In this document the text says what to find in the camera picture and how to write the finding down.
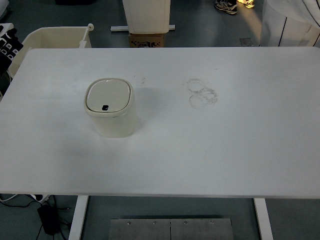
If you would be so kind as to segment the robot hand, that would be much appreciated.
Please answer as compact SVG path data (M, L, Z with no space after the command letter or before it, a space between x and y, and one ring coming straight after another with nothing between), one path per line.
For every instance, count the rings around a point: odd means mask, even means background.
M2 75L11 65L12 59L16 53L13 50L17 50L18 38L15 36L17 33L16 28L12 28L4 33L0 37L0 74Z

